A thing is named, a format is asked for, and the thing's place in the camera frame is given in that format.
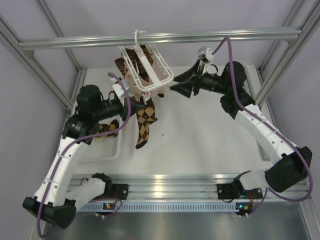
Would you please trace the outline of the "white plastic sock hanger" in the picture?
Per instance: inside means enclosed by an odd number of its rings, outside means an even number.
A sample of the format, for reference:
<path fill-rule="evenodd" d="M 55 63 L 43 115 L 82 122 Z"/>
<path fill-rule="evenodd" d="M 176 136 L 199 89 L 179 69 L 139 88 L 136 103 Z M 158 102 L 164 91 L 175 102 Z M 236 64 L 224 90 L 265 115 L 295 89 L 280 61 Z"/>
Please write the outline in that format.
<path fill-rule="evenodd" d="M 125 74 L 129 74 L 133 81 L 132 87 L 146 95 L 170 85 L 174 73 L 155 45 L 142 44 L 138 40 L 138 36 L 144 33 L 145 31 L 135 30 L 132 48 L 121 45 L 119 49 L 120 58 L 124 61 Z"/>

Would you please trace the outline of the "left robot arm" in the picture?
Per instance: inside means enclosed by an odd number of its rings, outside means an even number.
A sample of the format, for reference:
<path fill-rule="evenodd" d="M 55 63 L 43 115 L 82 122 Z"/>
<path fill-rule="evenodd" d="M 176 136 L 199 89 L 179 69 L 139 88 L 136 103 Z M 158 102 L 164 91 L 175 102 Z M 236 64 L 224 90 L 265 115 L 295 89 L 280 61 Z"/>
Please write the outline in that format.
<path fill-rule="evenodd" d="M 65 123 L 54 161 L 33 196 L 26 197 L 23 208 L 36 217 L 37 225 L 47 222 L 66 229 L 76 213 L 94 199 L 107 199 L 113 194 L 112 178 L 95 173 L 91 178 L 68 191 L 68 186 L 83 154 L 94 138 L 100 137 L 100 121 L 119 116 L 127 123 L 144 108 L 142 100 L 129 95 L 120 100 L 104 99 L 96 85 L 82 87 L 76 97 L 75 114 Z"/>

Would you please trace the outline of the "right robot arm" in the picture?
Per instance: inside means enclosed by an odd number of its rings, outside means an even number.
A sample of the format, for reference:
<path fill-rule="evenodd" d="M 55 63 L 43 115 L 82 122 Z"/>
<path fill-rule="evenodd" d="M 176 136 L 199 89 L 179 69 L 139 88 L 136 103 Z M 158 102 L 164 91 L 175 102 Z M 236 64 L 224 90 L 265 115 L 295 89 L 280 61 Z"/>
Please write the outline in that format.
<path fill-rule="evenodd" d="M 313 153 L 307 146 L 298 147 L 271 124 L 245 91 L 246 79 L 240 62 L 228 62 L 222 74 L 217 74 L 208 73 L 204 64 L 197 60 L 173 79 L 175 84 L 170 89 L 187 98 L 201 90 L 221 94 L 223 110 L 250 133 L 272 162 L 269 169 L 249 170 L 235 177 L 234 194 L 243 199 L 253 189 L 265 188 L 282 199 L 282 192 L 309 177 Z"/>

